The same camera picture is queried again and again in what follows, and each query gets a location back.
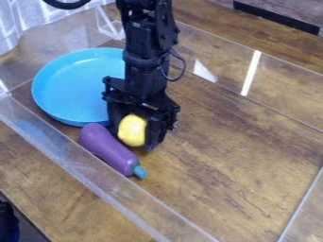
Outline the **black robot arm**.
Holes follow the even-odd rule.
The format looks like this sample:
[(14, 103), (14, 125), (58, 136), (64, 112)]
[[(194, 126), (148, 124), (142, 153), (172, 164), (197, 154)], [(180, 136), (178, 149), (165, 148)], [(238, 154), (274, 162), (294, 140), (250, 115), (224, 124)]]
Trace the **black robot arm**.
[(146, 122), (144, 150), (150, 151), (173, 129), (180, 106), (166, 95), (169, 61), (177, 44), (172, 0), (116, 0), (126, 46), (125, 76), (102, 78), (109, 130), (116, 133), (122, 118), (136, 114)]

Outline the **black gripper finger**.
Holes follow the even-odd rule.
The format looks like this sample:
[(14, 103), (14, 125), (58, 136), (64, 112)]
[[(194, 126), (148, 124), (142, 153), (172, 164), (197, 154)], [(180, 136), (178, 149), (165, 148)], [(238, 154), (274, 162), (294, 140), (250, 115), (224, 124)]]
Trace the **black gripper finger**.
[(118, 125), (122, 118), (130, 114), (130, 106), (124, 103), (108, 101), (106, 102), (106, 112), (109, 121), (109, 131), (113, 135), (117, 135)]
[(145, 127), (145, 151), (152, 151), (164, 141), (166, 132), (173, 130), (174, 119), (169, 112), (154, 112), (146, 117)]

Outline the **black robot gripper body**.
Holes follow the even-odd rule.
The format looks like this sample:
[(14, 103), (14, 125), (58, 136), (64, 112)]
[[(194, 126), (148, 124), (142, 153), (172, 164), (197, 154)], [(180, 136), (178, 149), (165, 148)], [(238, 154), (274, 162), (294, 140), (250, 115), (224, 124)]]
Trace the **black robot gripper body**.
[(176, 117), (180, 107), (166, 95), (169, 55), (165, 52), (144, 59), (128, 51), (122, 53), (125, 76), (102, 79), (102, 100), (110, 117), (124, 117), (132, 112), (145, 116), (156, 114), (162, 118)]

